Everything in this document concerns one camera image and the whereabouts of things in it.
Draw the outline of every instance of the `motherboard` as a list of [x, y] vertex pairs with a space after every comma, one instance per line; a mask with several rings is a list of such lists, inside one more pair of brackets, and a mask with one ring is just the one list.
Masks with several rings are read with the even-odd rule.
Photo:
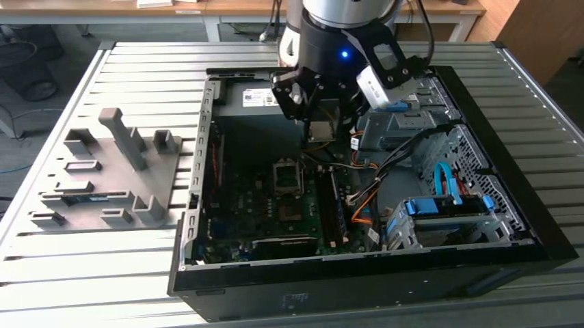
[[348, 169], [281, 159], [230, 172], [211, 192], [206, 263], [364, 251], [361, 230], [346, 226]]

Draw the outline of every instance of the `aluminum profile table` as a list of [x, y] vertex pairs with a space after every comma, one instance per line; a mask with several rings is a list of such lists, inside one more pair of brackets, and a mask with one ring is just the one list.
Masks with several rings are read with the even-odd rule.
[[[427, 44], [406, 43], [408, 55]], [[277, 47], [255, 43], [118, 43], [99, 50], [0, 223], [3, 327], [175, 327], [205, 320], [166, 295], [177, 220], [189, 199], [198, 111], [209, 67], [274, 66]], [[338, 320], [346, 327], [549, 327], [584, 325], [584, 138], [505, 49], [441, 43], [433, 64], [463, 78], [580, 259], [524, 277], [484, 297], [409, 306], [243, 321], [249, 327]], [[154, 230], [43, 232], [30, 197], [64, 152], [72, 127], [119, 107], [141, 135], [183, 137], [171, 220]]]

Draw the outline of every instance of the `white label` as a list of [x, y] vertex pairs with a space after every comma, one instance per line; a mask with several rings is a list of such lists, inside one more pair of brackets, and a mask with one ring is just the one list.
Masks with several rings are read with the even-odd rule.
[[243, 91], [243, 107], [278, 106], [272, 89], [247, 89]]
[[358, 150], [358, 139], [350, 138], [350, 149]]
[[185, 15], [199, 15], [201, 10], [178, 10], [177, 13]]
[[376, 244], [380, 244], [380, 234], [374, 231], [374, 229], [369, 228], [369, 232], [366, 233], [369, 238]]

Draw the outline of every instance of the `paper on desk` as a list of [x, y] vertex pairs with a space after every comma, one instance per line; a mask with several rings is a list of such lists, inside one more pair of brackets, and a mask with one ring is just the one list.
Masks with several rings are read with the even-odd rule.
[[173, 6], [173, 0], [138, 0], [137, 6], [142, 8], [170, 7]]

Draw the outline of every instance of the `green circuit board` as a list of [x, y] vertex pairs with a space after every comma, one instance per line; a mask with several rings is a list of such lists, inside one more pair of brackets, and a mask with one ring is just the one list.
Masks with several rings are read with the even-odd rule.
[[[293, 187], [296, 170], [282, 169], [277, 184]], [[348, 172], [336, 173], [337, 196], [350, 192]], [[276, 191], [272, 167], [239, 170], [230, 176], [219, 204], [209, 221], [210, 240], [206, 243], [206, 261], [242, 262], [251, 257], [253, 242], [272, 238], [313, 238], [318, 245], [313, 255], [342, 254], [358, 251], [360, 243], [332, 246], [324, 237], [318, 186], [314, 171], [301, 170], [301, 189], [297, 193]], [[361, 233], [346, 232], [361, 238]]]

